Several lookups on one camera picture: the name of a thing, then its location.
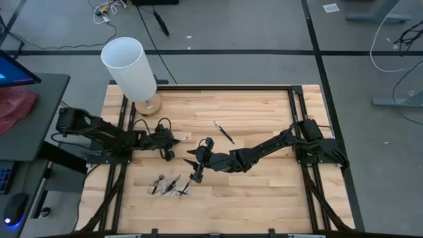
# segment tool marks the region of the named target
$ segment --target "lamp base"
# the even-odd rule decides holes
[[[136,102],[135,109],[143,116],[153,116],[161,109],[161,97],[155,93],[145,102]]]

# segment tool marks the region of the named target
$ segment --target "wooden tabletop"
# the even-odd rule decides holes
[[[328,125],[325,104],[318,85],[303,85],[309,117]],[[193,172],[182,159],[195,161],[186,151],[196,149],[201,139],[213,138],[213,152],[253,147],[279,134],[292,123],[288,94],[285,91],[159,91],[163,107],[157,115],[143,118],[153,129],[160,118],[172,121],[175,138],[188,139],[173,147],[176,157],[166,162],[158,151],[134,151],[126,173],[119,233],[310,233],[311,224],[301,168],[291,147],[264,158],[247,173],[223,173],[205,169],[201,184],[192,183],[189,195],[162,196],[148,193],[149,185],[160,174],[170,182],[181,175],[184,186]],[[108,87],[102,117],[118,123],[122,92]],[[128,118],[124,128],[128,127]],[[234,139],[233,145],[214,125]],[[145,130],[138,123],[136,130]],[[330,128],[322,128],[330,137]],[[340,169],[334,164],[319,165],[325,196],[342,220],[354,227],[350,205]],[[101,165],[85,183],[77,229],[83,227],[102,202],[108,165]],[[323,228],[321,209],[315,201],[319,227]]]

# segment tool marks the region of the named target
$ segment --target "lampshade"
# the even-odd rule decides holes
[[[128,100],[144,102],[153,97],[157,84],[139,41],[112,40],[101,51],[101,60]]]

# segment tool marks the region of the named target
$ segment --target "red bag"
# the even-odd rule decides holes
[[[36,99],[37,94],[24,87],[0,88],[0,136],[28,115]]]

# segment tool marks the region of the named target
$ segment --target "monitor screen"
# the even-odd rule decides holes
[[[0,54],[0,87],[39,83],[40,80],[14,59]]]

